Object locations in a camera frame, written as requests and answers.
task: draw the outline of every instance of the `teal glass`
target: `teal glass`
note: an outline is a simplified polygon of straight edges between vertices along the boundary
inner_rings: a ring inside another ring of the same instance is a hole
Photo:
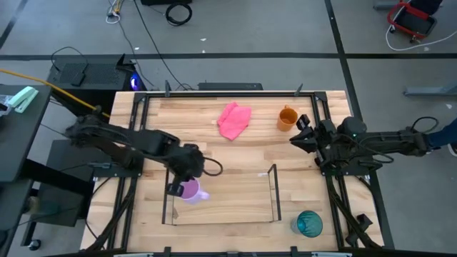
[[[322,233],[322,219],[314,211],[303,211],[292,220],[291,228],[297,234],[314,238]]]

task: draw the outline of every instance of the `black cable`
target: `black cable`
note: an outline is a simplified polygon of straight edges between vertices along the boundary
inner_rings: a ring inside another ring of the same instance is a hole
[[[97,192],[97,191],[98,191],[98,190],[99,190],[99,189],[100,189],[109,179],[110,179],[110,178],[107,178],[103,183],[100,184],[100,186],[98,186],[98,187],[95,189],[95,191],[92,193],[91,199],[92,199],[92,197],[94,196],[94,194],[95,194],[95,193],[96,193],[96,192]],[[73,208],[64,209],[64,210],[62,210],[62,211],[58,211],[58,212],[53,213],[53,214],[43,215],[43,216],[39,216],[39,217],[37,217],[37,218],[31,218],[31,219],[29,219],[28,221],[25,221],[25,222],[23,222],[23,223],[19,223],[19,224],[17,224],[16,226],[12,226],[11,228],[8,228],[7,231],[8,231],[8,230],[11,230],[11,229],[13,229],[13,228],[17,228],[17,227],[19,227],[19,226],[22,226],[22,225],[24,225],[24,224],[27,224],[27,223],[30,223],[30,222],[39,220],[40,218],[46,218],[46,217],[49,217],[49,216],[59,215],[59,214],[64,213],[64,212],[66,212],[66,211],[74,210],[74,209],[76,209],[76,208],[79,208],[79,206],[75,206],[75,207],[73,207]]]
[[[362,183],[369,189],[369,191],[371,192],[371,185],[370,185],[368,182],[366,182],[366,180],[365,180],[364,178],[357,177],[357,179],[358,179],[360,182],[362,182]]]
[[[52,63],[52,66],[55,67],[56,70],[57,70],[58,72],[61,72],[61,69],[59,69],[59,68],[56,66],[56,64],[54,63],[54,55],[57,54],[57,53],[59,53],[60,51],[62,51],[62,50],[64,50],[64,49],[73,49],[74,51],[77,51],[78,54],[81,55],[81,56],[84,58],[84,60],[86,61],[86,65],[85,65],[85,66],[83,67],[83,69],[80,71],[81,73],[84,72],[84,71],[86,70],[87,66],[89,65],[89,61],[87,60],[87,58],[86,58],[80,51],[78,51],[78,49],[76,49],[76,48],[74,48],[74,47],[72,47],[72,46],[65,46],[65,47],[62,47],[61,49],[59,49],[59,50],[55,51],[54,53],[52,53],[52,55],[51,55],[51,63]]]
[[[148,27],[146,26],[146,23],[144,22],[143,16],[141,15],[140,8],[138,7],[138,4],[136,3],[136,0],[134,0],[134,3],[135,3],[136,10],[138,11],[138,15],[140,16],[141,23],[143,23],[143,26],[144,26],[146,32],[148,33],[149,38],[151,39],[152,44],[154,45],[154,48],[155,48],[156,51],[157,51],[157,54],[159,55],[160,59],[161,59],[162,62],[164,63],[164,66],[165,66],[166,69],[169,71],[169,73],[170,73],[170,75],[173,77],[173,79],[174,79],[176,82],[178,82],[179,86],[184,87],[183,84],[182,84],[181,82],[179,82],[179,80],[174,76],[173,72],[171,72],[169,66],[166,65],[166,62],[165,62],[164,58],[162,57],[162,55],[160,54],[160,51],[159,51],[159,48],[158,48],[157,45],[156,45],[156,42],[155,42],[154,39],[152,38],[151,32],[149,32]]]
[[[214,162],[215,164],[219,165],[219,167],[221,168],[221,170],[218,173],[209,173],[208,171],[205,171],[205,169],[203,169],[203,172],[206,175],[208,175],[208,176],[219,176],[219,175],[222,174],[222,172],[224,171],[224,168],[223,168],[223,166],[222,166],[222,164],[220,162],[214,160],[213,158],[209,158],[209,157],[204,157],[204,159]]]
[[[195,91],[195,90],[197,90],[197,89],[194,89],[193,87],[191,87],[189,84],[182,83],[180,86],[178,86],[178,87],[175,89],[175,91],[178,91],[178,89],[181,88],[181,87],[184,89],[184,91],[189,91],[189,90],[190,90],[190,91]]]
[[[158,13],[162,14],[163,16],[165,16],[165,13],[164,13],[164,12],[159,11],[159,10],[155,9],[154,7],[152,7],[152,6],[148,6],[148,7],[151,8],[151,9],[153,9],[155,12],[158,12]]]
[[[177,20],[173,19],[173,17],[170,16],[170,11],[177,6],[182,6],[185,9],[187,9],[187,11],[189,12],[189,15],[183,21],[177,21]],[[185,4],[185,3],[179,3],[179,2],[173,3],[166,9],[165,18],[166,18],[166,21],[172,26],[184,25],[187,22],[189,22],[192,18],[192,8],[188,4]]]
[[[430,129],[427,129],[426,131],[419,131],[421,133],[428,133],[428,132],[436,129],[436,127],[438,127],[438,125],[440,124],[440,122],[438,121],[437,118],[432,117],[432,116],[424,116],[424,117],[420,117],[419,119],[416,119],[416,121],[414,121],[413,125],[411,126],[411,130],[413,130],[414,127],[416,126],[416,124],[423,119],[430,119],[432,121],[435,121],[435,125],[433,125]]]
[[[391,156],[389,156],[389,155],[387,155],[387,154],[385,154],[385,153],[381,153],[381,152],[379,152],[379,151],[375,151],[375,150],[373,150],[373,149],[371,149],[371,148],[368,148],[368,147],[366,147],[366,146],[361,145],[359,142],[355,141],[354,139],[352,139],[352,138],[351,138],[350,136],[348,136],[348,135],[345,135],[345,134],[340,134],[340,135],[345,136],[346,138],[349,138],[349,140],[351,140],[352,142],[356,143],[359,147],[361,147],[361,148],[363,148],[363,149],[365,149],[365,150],[367,150],[367,151],[370,151],[371,153],[380,155],[380,156],[382,156],[382,157],[388,159],[388,161],[383,161],[383,160],[378,160],[378,159],[373,158],[374,161],[377,161],[377,162],[379,162],[379,163],[393,163],[393,161],[395,161]]]
[[[95,191],[92,193],[92,196],[91,196],[91,199],[94,197],[95,193],[106,183],[110,180],[111,178],[107,178],[105,181],[103,181],[99,186],[97,186],[97,188],[95,189]],[[92,231],[92,228],[89,226],[89,223],[87,222],[87,219],[84,220],[84,223],[86,224],[87,226],[87,229],[89,230],[89,232],[92,234],[92,236],[94,236],[95,240],[99,239],[99,237],[94,233],[94,231]]]
[[[75,166],[72,166],[72,167],[61,169],[60,171],[68,171],[69,169],[79,168],[79,167],[86,166],[86,165],[87,165],[87,163],[83,163],[83,164],[79,164],[79,165],[75,165]]]
[[[57,130],[55,130],[55,129],[53,129],[53,128],[49,128],[48,126],[46,126],[46,125],[44,125],[44,124],[40,124],[40,126],[43,126],[43,127],[47,128],[47,129],[49,129],[50,131],[54,131],[54,132],[56,132],[57,134],[59,134],[59,135],[61,135],[61,136],[64,136],[65,138],[67,138],[63,133],[60,133],[60,132],[58,132]]]
[[[129,43],[129,46],[130,46],[130,49],[131,49],[131,53],[134,55],[134,59],[135,59],[135,61],[136,61],[136,65],[138,66],[138,70],[139,70],[139,72],[140,72],[141,77],[142,77],[146,82],[148,82],[154,89],[159,89],[156,85],[154,85],[152,82],[150,82],[150,81],[148,80],[148,78],[146,78],[146,76],[144,76],[143,71],[141,70],[140,63],[138,62],[138,59],[136,58],[134,46],[131,44],[129,38],[127,37],[126,32],[124,31],[124,28],[123,28],[123,26],[122,26],[122,24],[121,24],[121,21],[119,21],[118,23],[119,23],[119,26],[121,27],[122,34],[124,35],[124,38],[127,40],[127,43]]]
[[[49,99],[49,103],[52,103],[52,104],[55,104],[55,105],[58,105],[58,106],[63,106],[61,103],[59,103],[58,101],[56,100],[52,100],[52,99]]]

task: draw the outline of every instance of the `wooden tabletop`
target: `wooden tabletop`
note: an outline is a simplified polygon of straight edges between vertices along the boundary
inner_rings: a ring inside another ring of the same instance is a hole
[[[132,92],[116,94],[111,124],[128,127],[133,97]],[[327,91],[327,97],[335,124],[351,115],[344,91]],[[216,121],[226,104],[233,101],[250,106],[252,117],[246,130],[230,141],[219,134]],[[306,97],[152,99],[146,128],[171,133],[181,143],[196,143],[205,156],[224,165],[224,172],[199,179],[202,188],[210,193],[209,200],[194,206],[180,198],[169,200],[167,223],[177,224],[172,226],[162,224],[166,170],[161,164],[146,160],[136,188],[128,251],[162,252],[166,246],[173,252],[290,251],[290,246],[297,246],[299,251],[336,250],[326,183],[313,161],[315,154],[307,154],[288,142],[299,133],[297,128],[288,132],[276,128],[278,113],[285,104],[299,115],[308,114],[314,126],[311,101]],[[276,199],[273,196],[272,201],[271,192],[276,189],[271,187],[271,175],[264,174],[274,163],[282,220],[269,222],[275,219],[271,211]],[[216,165],[206,161],[205,166],[208,172],[217,172]],[[87,220],[95,234],[101,233],[111,218],[117,183],[117,179],[111,179],[92,200]],[[366,214],[373,221],[368,234],[382,244],[369,190],[351,176],[346,177],[346,187],[353,215]],[[291,220],[306,210],[315,211],[323,220],[322,234],[316,238],[297,235],[290,229]],[[342,217],[341,225],[346,236]],[[81,248],[93,241],[86,229]]]

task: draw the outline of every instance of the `orange cup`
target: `orange cup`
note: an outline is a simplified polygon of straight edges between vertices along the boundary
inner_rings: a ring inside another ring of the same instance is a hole
[[[278,117],[278,129],[280,131],[290,131],[297,122],[298,114],[290,106],[285,105]]]

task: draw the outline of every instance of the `black box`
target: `black box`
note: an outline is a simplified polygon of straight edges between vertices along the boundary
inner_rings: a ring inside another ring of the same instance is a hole
[[[124,64],[123,56],[120,58],[88,59],[89,64],[86,64],[86,60],[81,56],[62,58],[56,56],[54,59],[55,66],[51,67],[48,82],[68,91],[88,104],[101,106],[101,110],[108,114],[113,108],[117,91],[147,91],[144,84],[139,80],[133,63],[127,61]],[[131,87],[132,78],[139,81],[135,90]],[[80,79],[81,84],[74,85],[75,81],[80,81]],[[91,109],[62,93],[53,91],[52,96],[76,116],[92,112]]]

